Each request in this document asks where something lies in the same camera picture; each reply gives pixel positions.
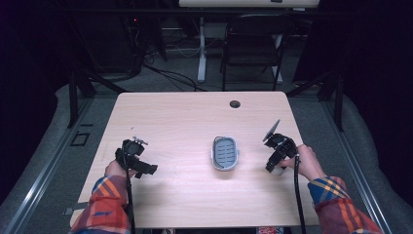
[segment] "shirt cuff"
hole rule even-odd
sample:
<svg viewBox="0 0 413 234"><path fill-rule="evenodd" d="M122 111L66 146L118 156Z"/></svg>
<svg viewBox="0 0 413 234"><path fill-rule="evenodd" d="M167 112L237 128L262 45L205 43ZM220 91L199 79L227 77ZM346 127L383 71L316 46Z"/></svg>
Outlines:
<svg viewBox="0 0 413 234"><path fill-rule="evenodd" d="M346 184L340 177L316 178L309 182L308 187L315 206L335 198L350 198L347 194Z"/></svg>
<svg viewBox="0 0 413 234"><path fill-rule="evenodd" d="M97 180L92 191L94 197L112 197L127 200L127 182L118 175L106 175Z"/></svg>

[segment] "desk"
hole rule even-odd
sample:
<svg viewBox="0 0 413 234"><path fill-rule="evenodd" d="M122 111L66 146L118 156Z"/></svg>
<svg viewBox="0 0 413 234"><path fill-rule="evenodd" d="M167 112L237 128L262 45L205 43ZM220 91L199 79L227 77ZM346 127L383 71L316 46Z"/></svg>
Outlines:
<svg viewBox="0 0 413 234"><path fill-rule="evenodd" d="M233 108L230 101L241 106ZM138 228L254 227L299 225L293 170L265 170L274 152L262 138L277 133L302 143L288 100L281 92L125 93L118 97L98 147L79 203L89 201L94 183L122 141L138 136L149 144L140 159L159 165L153 175L133 178ZM239 162L229 172L213 167L215 137L232 137ZM300 176L306 224L318 224L307 180ZM80 211L76 211L73 224Z"/></svg>
<svg viewBox="0 0 413 234"><path fill-rule="evenodd" d="M316 8L319 0L283 0L282 2L271 2L271 0L179 0L180 7L186 8ZM205 50L205 22L200 19L200 64L198 67L198 82L203 83L206 79L207 55Z"/></svg>

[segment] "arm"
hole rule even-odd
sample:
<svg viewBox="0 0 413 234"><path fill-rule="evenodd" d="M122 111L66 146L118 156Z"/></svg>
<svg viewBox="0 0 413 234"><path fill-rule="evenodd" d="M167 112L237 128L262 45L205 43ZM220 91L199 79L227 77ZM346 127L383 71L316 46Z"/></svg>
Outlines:
<svg viewBox="0 0 413 234"><path fill-rule="evenodd" d="M311 147L300 145L298 153L301 160L299 173L310 181L308 186L322 233L382 233L367 215L355 207L344 181L325 174ZM281 161L279 166L293 168L294 158Z"/></svg>
<svg viewBox="0 0 413 234"><path fill-rule="evenodd" d="M127 204L126 172L116 161L106 168L105 176L95 186L89 205L76 219L69 234L130 233Z"/></svg>

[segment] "black curtain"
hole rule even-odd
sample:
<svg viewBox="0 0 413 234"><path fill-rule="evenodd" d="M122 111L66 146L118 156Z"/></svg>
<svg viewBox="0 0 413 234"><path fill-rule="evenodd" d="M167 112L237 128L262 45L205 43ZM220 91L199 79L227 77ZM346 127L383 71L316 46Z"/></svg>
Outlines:
<svg viewBox="0 0 413 234"><path fill-rule="evenodd" d="M36 1L0 3L0 132L3 203L56 111L68 69Z"/></svg>
<svg viewBox="0 0 413 234"><path fill-rule="evenodd" d="M316 20L294 81L340 69L344 93L372 134L380 169L394 191L413 206L413 186L408 182L413 179L413 2L323 0L319 10L359 16Z"/></svg>

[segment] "soap dish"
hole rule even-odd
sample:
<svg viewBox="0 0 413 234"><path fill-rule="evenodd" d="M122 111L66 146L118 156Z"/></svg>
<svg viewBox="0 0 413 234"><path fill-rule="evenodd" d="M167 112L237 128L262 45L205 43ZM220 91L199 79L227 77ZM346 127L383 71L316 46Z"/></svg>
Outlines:
<svg viewBox="0 0 413 234"><path fill-rule="evenodd" d="M239 151L234 139L218 136L213 141L211 158L212 165L219 171L230 171L238 161Z"/></svg>

